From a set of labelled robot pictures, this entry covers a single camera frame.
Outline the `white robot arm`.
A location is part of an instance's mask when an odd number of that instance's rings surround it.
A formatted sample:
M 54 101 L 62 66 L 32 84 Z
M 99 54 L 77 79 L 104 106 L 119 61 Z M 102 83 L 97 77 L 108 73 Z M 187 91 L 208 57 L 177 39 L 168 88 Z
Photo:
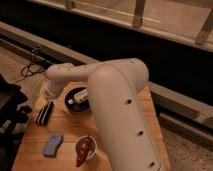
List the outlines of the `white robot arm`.
M 112 171 L 166 171 L 138 99 L 149 78 L 141 60 L 54 64 L 46 76 L 46 100 L 57 98 L 71 81 L 87 84 L 90 109 Z

